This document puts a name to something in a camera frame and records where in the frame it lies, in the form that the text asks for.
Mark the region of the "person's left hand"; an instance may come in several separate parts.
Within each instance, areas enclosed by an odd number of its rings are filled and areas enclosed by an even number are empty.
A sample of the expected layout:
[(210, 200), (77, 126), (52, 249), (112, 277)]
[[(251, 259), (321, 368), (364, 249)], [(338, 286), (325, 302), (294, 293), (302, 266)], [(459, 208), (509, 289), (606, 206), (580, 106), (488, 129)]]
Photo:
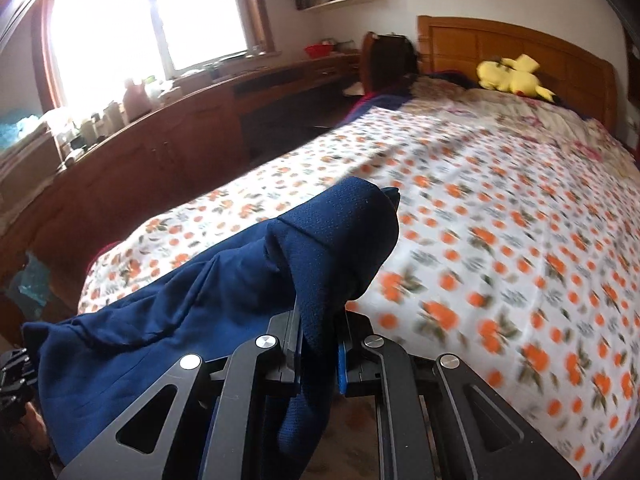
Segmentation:
[(25, 414), (21, 417), (20, 428), (28, 445), (37, 452), (48, 452), (50, 440), (46, 423), (32, 402), (25, 404)]

